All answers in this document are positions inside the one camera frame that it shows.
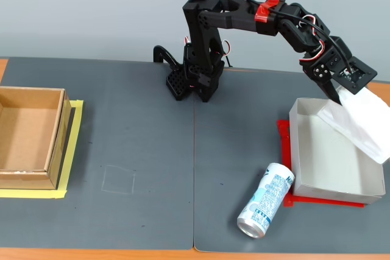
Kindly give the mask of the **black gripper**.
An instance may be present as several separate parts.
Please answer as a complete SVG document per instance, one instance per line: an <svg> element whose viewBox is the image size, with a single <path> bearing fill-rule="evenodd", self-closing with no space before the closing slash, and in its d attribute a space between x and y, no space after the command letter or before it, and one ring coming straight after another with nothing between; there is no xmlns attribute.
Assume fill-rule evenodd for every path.
<svg viewBox="0 0 390 260"><path fill-rule="evenodd" d="M340 37L331 37L339 46L339 52L333 44L326 41L325 50L317 59L312 61L300 61L304 73L314 81L319 82L319 88L333 102L341 105L339 95L332 84L332 73L337 73L346 68L345 60L351 59L351 51Z"/></svg>

